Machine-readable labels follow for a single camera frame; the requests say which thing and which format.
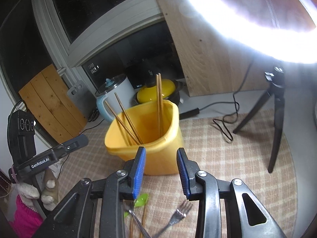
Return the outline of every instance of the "plaid tablecloth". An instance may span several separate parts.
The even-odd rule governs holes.
[[[229,129],[233,130],[236,125],[230,125]],[[89,145],[70,154],[59,178],[60,198],[83,177],[102,179],[122,168],[124,162],[106,151],[104,136],[108,127],[101,124],[86,131]],[[180,128],[190,160],[196,161],[201,169],[217,179],[242,179],[287,237],[292,237],[297,214],[297,182],[293,159],[284,135],[273,173],[267,172],[274,134],[272,110],[260,111],[238,135],[234,135],[234,141],[231,143],[228,143],[215,127],[212,118],[180,121]],[[177,205],[185,199],[179,175],[144,176],[141,193],[150,195],[145,223],[150,235],[155,234],[169,221]],[[223,202],[221,206],[222,237],[227,237]],[[188,217],[161,237],[195,237],[197,213],[198,202],[194,202]],[[139,219],[142,218],[142,210],[136,209],[136,214]],[[95,237],[99,237],[99,215],[100,203]],[[135,226],[134,237],[138,236],[139,231]]]

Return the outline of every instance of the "gray cutting board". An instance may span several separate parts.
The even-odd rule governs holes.
[[[88,119],[90,113],[97,107],[96,98],[83,81],[72,86],[67,95],[81,113]]]

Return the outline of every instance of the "white wall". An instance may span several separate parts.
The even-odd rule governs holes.
[[[7,144],[8,115],[14,104],[12,104],[2,81],[0,81],[0,169],[7,175],[12,166],[12,158]],[[48,147],[35,135],[35,147],[37,154],[45,151]]]

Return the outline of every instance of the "white window frame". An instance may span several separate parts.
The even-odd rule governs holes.
[[[133,32],[163,20],[156,0],[125,0],[106,12],[70,44],[53,0],[32,0],[34,17],[57,71],[71,87],[84,81],[95,87],[82,68],[93,55]]]

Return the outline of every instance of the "metal spoon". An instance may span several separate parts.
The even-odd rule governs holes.
[[[150,235],[148,234],[148,232],[144,229],[144,227],[142,226],[141,222],[138,220],[137,216],[134,213],[134,201],[125,201],[125,203],[123,203],[123,207],[124,210],[126,212],[129,212],[133,218],[135,219],[135,221],[137,222],[137,225],[139,226],[142,234],[144,235],[145,238],[151,238]]]

